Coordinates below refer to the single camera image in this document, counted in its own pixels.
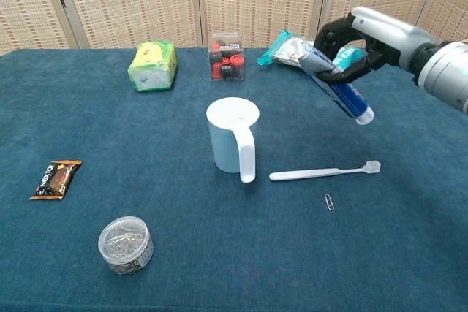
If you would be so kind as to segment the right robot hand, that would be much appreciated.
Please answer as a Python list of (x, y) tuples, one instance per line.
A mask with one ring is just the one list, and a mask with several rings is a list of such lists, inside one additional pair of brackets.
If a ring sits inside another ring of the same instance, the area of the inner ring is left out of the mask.
[(330, 60), (350, 42), (366, 42), (367, 55), (345, 70), (326, 69), (316, 76), (330, 85), (351, 83), (389, 64), (418, 77), (442, 46), (430, 33), (367, 7), (355, 7), (347, 16), (325, 24), (314, 47)]

